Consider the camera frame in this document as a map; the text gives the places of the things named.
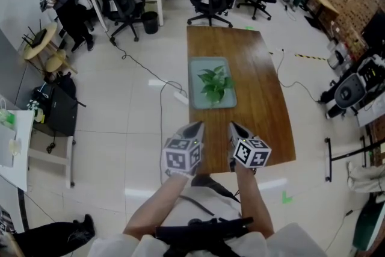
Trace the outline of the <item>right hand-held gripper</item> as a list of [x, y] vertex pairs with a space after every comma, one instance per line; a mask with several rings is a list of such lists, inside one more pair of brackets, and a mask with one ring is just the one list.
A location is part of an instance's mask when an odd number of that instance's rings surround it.
[[271, 154], [271, 148], [263, 140], [250, 139], [252, 138], [252, 132], [246, 127], [236, 122], [230, 122], [228, 138], [228, 156], [233, 156], [238, 163], [248, 169], [258, 169], [266, 166]]

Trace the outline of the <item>person's left forearm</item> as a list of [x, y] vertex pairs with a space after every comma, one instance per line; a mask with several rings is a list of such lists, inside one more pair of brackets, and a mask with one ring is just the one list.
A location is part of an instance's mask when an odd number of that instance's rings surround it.
[[156, 228], [162, 225], [174, 207], [179, 195], [185, 188], [189, 178], [174, 174], [145, 201], [132, 215], [123, 234], [141, 240], [145, 235], [153, 235]]

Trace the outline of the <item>person's white shirt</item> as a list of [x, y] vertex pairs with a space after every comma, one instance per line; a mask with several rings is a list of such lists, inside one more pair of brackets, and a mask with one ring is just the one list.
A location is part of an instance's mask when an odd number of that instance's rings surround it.
[[[241, 217], [238, 202], [224, 197], [207, 187], [188, 187], [183, 196], [198, 202], [217, 217], [233, 220]], [[186, 226], [194, 218], [207, 221], [210, 216], [192, 202], [180, 199], [165, 219], [163, 226]], [[327, 257], [325, 252], [296, 223], [291, 223], [269, 238], [261, 233], [249, 232], [232, 238], [226, 244], [240, 257]], [[117, 234], [96, 239], [87, 257], [163, 257], [170, 245], [146, 235], [142, 240]]]

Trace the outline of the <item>round wooden side table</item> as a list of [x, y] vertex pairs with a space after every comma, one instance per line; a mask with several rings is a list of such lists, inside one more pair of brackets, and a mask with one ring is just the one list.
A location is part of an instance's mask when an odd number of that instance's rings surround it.
[[32, 58], [38, 56], [44, 48], [47, 48], [52, 43], [52, 39], [57, 31], [57, 28], [58, 24], [56, 22], [48, 24], [45, 27], [46, 33], [41, 43], [36, 47], [32, 47], [30, 44], [27, 44], [23, 50], [23, 58], [25, 60], [31, 60]]

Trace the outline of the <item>black display panel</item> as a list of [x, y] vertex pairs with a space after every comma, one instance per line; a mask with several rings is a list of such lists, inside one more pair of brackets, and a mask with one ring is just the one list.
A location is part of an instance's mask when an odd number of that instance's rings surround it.
[[385, 12], [378, 9], [364, 27], [362, 37], [369, 48], [380, 48], [385, 43]]

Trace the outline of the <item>silver refrigerator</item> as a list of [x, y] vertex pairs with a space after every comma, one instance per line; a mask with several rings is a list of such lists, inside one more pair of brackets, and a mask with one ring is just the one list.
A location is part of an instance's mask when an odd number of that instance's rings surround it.
[[39, 84], [36, 71], [18, 54], [0, 30], [0, 98], [9, 109], [25, 110], [34, 87]]

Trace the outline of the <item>grey-green tray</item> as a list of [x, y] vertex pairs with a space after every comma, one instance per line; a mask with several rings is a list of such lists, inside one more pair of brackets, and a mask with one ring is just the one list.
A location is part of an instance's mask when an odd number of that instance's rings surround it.
[[237, 98], [235, 93], [235, 84], [233, 89], [227, 90], [222, 102], [211, 107], [211, 104], [201, 93], [204, 83], [197, 76], [202, 73], [202, 69], [213, 70], [217, 66], [224, 66], [226, 73], [232, 78], [229, 69], [229, 64], [224, 57], [192, 57], [188, 61], [189, 71], [189, 98], [192, 106], [198, 110], [207, 110], [213, 108], [233, 108], [237, 105]]

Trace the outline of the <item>wooden top standing desk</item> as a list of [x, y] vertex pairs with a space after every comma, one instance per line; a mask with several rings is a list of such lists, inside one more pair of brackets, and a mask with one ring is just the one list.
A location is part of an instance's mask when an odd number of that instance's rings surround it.
[[316, 11], [316, 13], [313, 13], [308, 7], [308, 12], [310, 13], [311, 17], [305, 17], [305, 19], [308, 21], [311, 27], [318, 29], [318, 30], [324, 30], [324, 27], [320, 23], [320, 16], [324, 11], [327, 11], [328, 13], [331, 13], [331, 16], [335, 19], [339, 15], [339, 11], [331, 4], [329, 0], [316, 0], [319, 3], [319, 7]]

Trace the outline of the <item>black backpack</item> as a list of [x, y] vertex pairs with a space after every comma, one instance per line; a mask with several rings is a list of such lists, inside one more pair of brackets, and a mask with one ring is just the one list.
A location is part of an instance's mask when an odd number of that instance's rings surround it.
[[72, 78], [71, 72], [64, 74], [62, 71], [58, 71], [54, 80], [48, 82], [49, 85], [57, 85], [72, 99], [76, 99], [76, 85]]

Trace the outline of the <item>person's right forearm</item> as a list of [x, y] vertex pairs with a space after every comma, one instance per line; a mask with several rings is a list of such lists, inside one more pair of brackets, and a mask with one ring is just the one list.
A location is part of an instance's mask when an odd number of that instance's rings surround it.
[[243, 218], [252, 218], [253, 222], [247, 226], [250, 232], [259, 232], [266, 239], [274, 234], [270, 213], [261, 196], [257, 180], [251, 169], [236, 163], [235, 173], [241, 203]]

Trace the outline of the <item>white flower bunch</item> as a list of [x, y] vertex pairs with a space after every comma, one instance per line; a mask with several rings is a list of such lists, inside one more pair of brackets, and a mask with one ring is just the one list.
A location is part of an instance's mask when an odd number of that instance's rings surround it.
[[40, 106], [40, 102], [30, 100], [27, 104], [27, 109], [34, 112], [34, 121], [37, 123], [43, 123], [45, 119], [45, 112]]

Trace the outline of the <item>large black bag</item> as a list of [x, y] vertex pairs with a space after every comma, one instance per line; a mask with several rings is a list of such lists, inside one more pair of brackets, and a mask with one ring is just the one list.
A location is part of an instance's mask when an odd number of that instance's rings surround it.
[[34, 129], [51, 137], [75, 135], [78, 107], [85, 105], [55, 84], [36, 87], [32, 91], [31, 99], [38, 103], [44, 115], [43, 122], [34, 121]]

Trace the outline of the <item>green leafy plant sprig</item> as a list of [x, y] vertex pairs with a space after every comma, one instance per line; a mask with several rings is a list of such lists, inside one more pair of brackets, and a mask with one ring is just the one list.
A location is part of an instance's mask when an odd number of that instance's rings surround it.
[[205, 95], [211, 107], [221, 103], [226, 91], [233, 89], [234, 86], [233, 79], [226, 73], [223, 65], [213, 70], [202, 69], [202, 73], [197, 76], [204, 83], [201, 93]]

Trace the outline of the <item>black router with antennas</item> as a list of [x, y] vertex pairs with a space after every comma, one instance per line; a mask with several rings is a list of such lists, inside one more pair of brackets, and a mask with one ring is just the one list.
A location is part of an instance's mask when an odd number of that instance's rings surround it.
[[31, 31], [32, 37], [24, 34], [22, 40], [26, 43], [27, 46], [31, 48], [35, 48], [43, 42], [43, 39], [46, 36], [47, 30], [42, 28], [42, 24], [40, 23], [40, 31], [36, 34], [32, 31], [32, 29], [28, 28]]

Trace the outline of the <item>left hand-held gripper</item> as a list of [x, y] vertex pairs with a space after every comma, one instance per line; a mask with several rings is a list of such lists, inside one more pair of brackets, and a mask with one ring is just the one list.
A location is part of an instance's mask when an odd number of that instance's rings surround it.
[[[193, 175], [201, 162], [205, 124], [203, 121], [189, 123], [179, 128], [176, 134], [181, 138], [169, 138], [162, 150], [166, 168], [170, 173]], [[198, 140], [189, 139], [197, 134]]]

